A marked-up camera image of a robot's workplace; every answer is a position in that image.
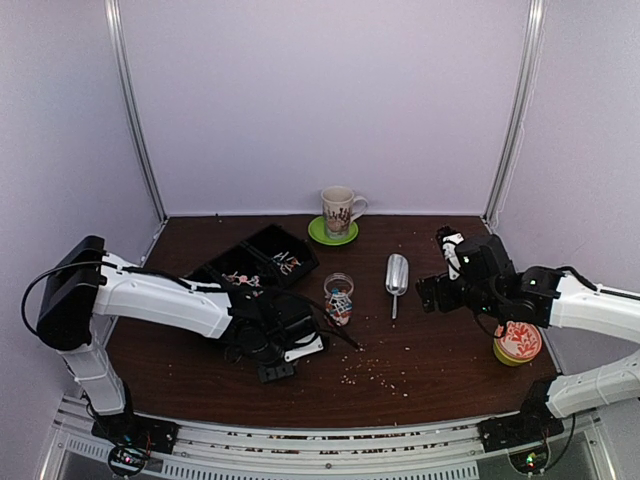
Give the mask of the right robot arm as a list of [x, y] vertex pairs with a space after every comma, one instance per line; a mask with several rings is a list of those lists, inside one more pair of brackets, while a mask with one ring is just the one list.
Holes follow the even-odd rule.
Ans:
[[[571, 266], [516, 270], [496, 234], [464, 237], [450, 228], [436, 234], [447, 265], [444, 273], [418, 280], [423, 309], [447, 313], [468, 309], [501, 327], [521, 322], [539, 328], [588, 330], [631, 342], [639, 340], [639, 296], [595, 284]], [[535, 383], [512, 430], [519, 440], [535, 440], [551, 424], [639, 394], [639, 355], [573, 375]]]

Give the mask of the black bin small lollipops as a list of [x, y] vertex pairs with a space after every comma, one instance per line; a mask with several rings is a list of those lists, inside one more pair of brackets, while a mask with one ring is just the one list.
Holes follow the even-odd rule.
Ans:
[[319, 266], [306, 240], [271, 224], [241, 242], [254, 256], [261, 286], [290, 288]]

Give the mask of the metal candy scoop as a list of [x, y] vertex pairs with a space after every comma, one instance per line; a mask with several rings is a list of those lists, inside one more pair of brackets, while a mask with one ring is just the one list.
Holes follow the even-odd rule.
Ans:
[[391, 319], [397, 318], [398, 299], [404, 295], [409, 284], [409, 262], [401, 254], [393, 253], [387, 261], [385, 288], [392, 296]]

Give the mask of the clear plastic jar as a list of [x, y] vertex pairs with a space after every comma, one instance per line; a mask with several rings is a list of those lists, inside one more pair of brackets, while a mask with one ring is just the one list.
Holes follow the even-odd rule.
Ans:
[[352, 294], [354, 282], [342, 272], [335, 272], [326, 277], [324, 284], [325, 308], [330, 315], [331, 324], [338, 327], [347, 325], [353, 312]]

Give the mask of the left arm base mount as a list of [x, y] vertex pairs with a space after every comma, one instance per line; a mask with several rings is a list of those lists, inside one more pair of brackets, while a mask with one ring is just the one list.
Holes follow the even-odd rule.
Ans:
[[179, 426], [175, 422], [140, 416], [135, 413], [117, 415], [93, 414], [91, 434], [114, 445], [134, 447], [144, 452], [171, 454]]

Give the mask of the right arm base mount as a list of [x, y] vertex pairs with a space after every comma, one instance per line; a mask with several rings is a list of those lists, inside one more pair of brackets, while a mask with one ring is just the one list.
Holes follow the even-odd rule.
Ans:
[[481, 421], [477, 428], [486, 453], [543, 442], [564, 432], [561, 419], [550, 414], [524, 412]]

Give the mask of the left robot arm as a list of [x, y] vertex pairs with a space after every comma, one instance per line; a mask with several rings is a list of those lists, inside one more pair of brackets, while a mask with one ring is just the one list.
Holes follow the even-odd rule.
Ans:
[[148, 270], [109, 253], [87, 236], [54, 268], [36, 323], [28, 330], [64, 359], [88, 396], [96, 421], [123, 444], [144, 433], [131, 393], [93, 336], [94, 316], [130, 317], [221, 341], [258, 365], [267, 383], [295, 372], [296, 362], [323, 350], [310, 309], [290, 293], [258, 283], [202, 283]]

